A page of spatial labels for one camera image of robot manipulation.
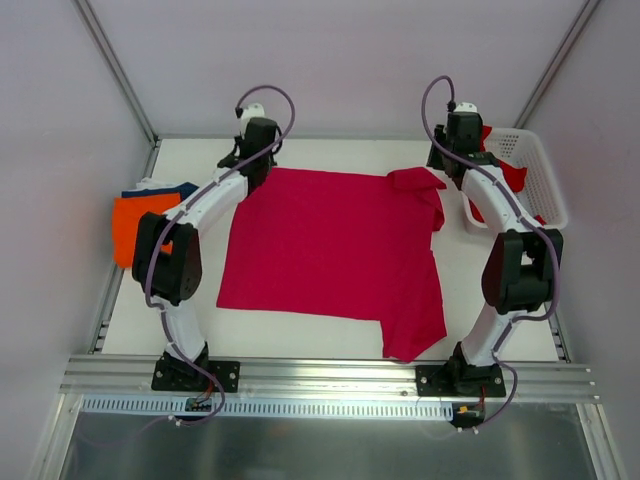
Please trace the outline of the orange folded t shirt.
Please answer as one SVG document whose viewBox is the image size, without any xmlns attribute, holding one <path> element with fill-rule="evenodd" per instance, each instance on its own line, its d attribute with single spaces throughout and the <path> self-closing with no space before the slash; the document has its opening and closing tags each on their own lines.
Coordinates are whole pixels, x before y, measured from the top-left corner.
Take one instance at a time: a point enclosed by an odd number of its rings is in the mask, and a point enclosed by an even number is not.
<svg viewBox="0 0 640 480">
<path fill-rule="evenodd" d="M 141 217 L 148 213 L 162 214 L 181 201 L 178 193 L 116 198 L 112 211 L 113 258 L 119 268 L 132 266 L 134 248 Z"/>
</svg>

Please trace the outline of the red t shirt in basket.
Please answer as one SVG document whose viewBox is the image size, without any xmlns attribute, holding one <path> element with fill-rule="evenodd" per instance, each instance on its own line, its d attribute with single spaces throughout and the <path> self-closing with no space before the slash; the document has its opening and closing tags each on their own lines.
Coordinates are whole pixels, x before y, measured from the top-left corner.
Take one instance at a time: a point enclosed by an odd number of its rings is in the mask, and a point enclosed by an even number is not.
<svg viewBox="0 0 640 480">
<path fill-rule="evenodd" d="M 486 150 L 486 141 L 487 141 L 487 138 L 492 135 L 492 131 L 493 131 L 493 128 L 491 126 L 488 126 L 488 125 L 483 126 L 482 146 L 481 146 L 482 151 Z M 502 159 L 499 160 L 499 164 L 503 171 L 503 175 L 507 182 L 507 185 L 512 189 L 512 191 L 516 194 L 523 192 L 526 187 L 526 178 L 528 174 L 528 169 L 526 167 L 523 167 L 523 168 L 514 167 L 509 163 L 503 161 Z M 480 224 L 484 224 L 484 219 L 480 211 L 477 209 L 477 207 L 472 202 L 469 203 L 469 207 L 470 207 L 472 218 L 476 222 Z"/>
</svg>

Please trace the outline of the navy blue folded t shirt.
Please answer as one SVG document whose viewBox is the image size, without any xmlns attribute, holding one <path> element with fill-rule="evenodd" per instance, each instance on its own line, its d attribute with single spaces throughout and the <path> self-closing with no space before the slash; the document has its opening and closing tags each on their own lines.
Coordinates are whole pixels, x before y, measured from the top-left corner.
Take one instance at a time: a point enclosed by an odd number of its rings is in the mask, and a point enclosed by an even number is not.
<svg viewBox="0 0 640 480">
<path fill-rule="evenodd" d="M 144 184 L 143 187 L 135 190 L 126 190 L 121 192 L 122 198 L 136 198 L 155 195 L 178 194 L 181 200 L 188 198 L 198 190 L 198 186 L 191 182 L 184 182 L 176 185 L 150 185 Z"/>
</svg>

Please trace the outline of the white folded t shirt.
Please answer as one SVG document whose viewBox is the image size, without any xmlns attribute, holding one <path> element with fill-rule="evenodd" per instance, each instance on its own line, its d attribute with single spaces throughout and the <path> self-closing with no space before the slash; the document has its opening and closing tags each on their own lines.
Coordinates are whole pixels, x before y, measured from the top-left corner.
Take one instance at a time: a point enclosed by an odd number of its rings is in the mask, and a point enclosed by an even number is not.
<svg viewBox="0 0 640 480">
<path fill-rule="evenodd" d="M 172 189 L 177 187 L 175 182 L 166 182 L 153 179 L 151 177 L 144 177 L 136 183 L 135 190 L 160 190 L 160 189 Z"/>
</svg>

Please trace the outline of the white perforated plastic basket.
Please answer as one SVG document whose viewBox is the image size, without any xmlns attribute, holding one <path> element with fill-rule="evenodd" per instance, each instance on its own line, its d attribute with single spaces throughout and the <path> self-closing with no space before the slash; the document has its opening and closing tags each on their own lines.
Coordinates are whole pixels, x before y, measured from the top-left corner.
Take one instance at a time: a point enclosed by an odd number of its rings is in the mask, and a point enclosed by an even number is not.
<svg viewBox="0 0 640 480">
<path fill-rule="evenodd" d="M 515 193 L 519 202 L 543 226 L 563 230 L 569 220 L 567 209 L 539 137 L 524 129 L 492 128 L 486 151 L 514 167 L 528 169 L 524 191 Z"/>
</svg>

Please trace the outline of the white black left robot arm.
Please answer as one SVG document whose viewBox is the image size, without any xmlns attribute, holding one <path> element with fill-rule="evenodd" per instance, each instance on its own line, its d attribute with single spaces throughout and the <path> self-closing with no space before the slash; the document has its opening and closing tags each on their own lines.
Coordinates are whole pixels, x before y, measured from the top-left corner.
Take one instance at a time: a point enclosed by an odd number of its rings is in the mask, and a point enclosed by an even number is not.
<svg viewBox="0 0 640 480">
<path fill-rule="evenodd" d="M 144 214 L 137 227 L 132 276 L 160 315 L 167 340 L 161 360 L 188 390 L 203 387 L 209 377 L 208 346 L 191 305 L 203 275 L 201 237 L 264 184 L 283 136 L 260 104 L 236 112 L 240 132 L 211 180 L 177 206 Z"/>
</svg>

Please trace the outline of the magenta t shirt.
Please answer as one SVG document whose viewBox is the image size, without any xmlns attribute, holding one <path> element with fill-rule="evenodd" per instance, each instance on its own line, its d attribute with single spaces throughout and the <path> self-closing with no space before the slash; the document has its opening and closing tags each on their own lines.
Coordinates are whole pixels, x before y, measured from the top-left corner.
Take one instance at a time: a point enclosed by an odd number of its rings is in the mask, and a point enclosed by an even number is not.
<svg viewBox="0 0 640 480">
<path fill-rule="evenodd" d="M 447 334 L 444 187 L 423 167 L 274 170 L 235 210 L 218 306 L 375 321 L 384 357 L 415 360 Z"/>
</svg>

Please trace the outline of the aluminium front rail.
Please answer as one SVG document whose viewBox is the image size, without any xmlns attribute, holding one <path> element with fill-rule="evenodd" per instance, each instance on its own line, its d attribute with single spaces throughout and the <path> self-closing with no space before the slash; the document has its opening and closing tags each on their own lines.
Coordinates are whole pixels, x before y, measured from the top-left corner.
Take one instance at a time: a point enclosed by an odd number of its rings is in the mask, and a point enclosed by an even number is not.
<svg viewBox="0 0 640 480">
<path fill-rule="evenodd" d="M 74 355 L 63 393 L 147 393 L 157 358 L 148 355 Z M 251 398 L 413 400 L 426 383 L 413 364 L 373 360 L 240 358 L 238 394 Z M 514 362 L 523 403 L 599 404 L 601 392 L 586 365 Z"/>
</svg>

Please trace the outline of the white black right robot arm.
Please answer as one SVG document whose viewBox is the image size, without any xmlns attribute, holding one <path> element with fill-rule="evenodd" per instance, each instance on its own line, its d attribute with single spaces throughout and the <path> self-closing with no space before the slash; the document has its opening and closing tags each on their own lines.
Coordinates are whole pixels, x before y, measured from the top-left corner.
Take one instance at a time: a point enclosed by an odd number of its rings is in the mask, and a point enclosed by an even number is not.
<svg viewBox="0 0 640 480">
<path fill-rule="evenodd" d="M 499 381 L 497 356 L 516 326 L 536 320 L 536 311 L 555 300 L 563 238 L 524 209 L 499 160 L 483 150 L 483 120 L 474 105 L 449 103 L 446 123 L 428 134 L 429 166 L 443 171 L 476 206 L 494 237 L 481 277 L 481 313 L 430 380 L 466 396 Z"/>
</svg>

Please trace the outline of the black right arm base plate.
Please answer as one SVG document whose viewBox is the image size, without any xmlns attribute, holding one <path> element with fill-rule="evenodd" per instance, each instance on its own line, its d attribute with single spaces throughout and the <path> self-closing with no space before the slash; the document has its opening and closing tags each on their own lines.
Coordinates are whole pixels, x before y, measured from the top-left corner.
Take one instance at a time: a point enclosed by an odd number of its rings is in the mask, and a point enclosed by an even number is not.
<svg viewBox="0 0 640 480">
<path fill-rule="evenodd" d="M 497 364 L 484 367 L 450 365 L 418 365 L 414 369 L 417 394 L 420 397 L 506 396 L 502 370 Z"/>
</svg>

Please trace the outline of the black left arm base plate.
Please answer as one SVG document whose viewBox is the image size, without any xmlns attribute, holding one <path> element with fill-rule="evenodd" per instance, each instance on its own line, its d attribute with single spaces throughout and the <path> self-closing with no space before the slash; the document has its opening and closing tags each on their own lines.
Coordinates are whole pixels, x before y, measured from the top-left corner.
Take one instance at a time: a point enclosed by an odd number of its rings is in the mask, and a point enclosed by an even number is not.
<svg viewBox="0 0 640 480">
<path fill-rule="evenodd" d="M 241 363 L 237 361 L 209 360 L 200 367 L 213 376 L 225 393 L 236 393 L 240 380 Z M 185 362 L 171 355 L 163 355 L 155 364 L 151 389 L 161 392 L 205 392 L 210 379 Z"/>
</svg>

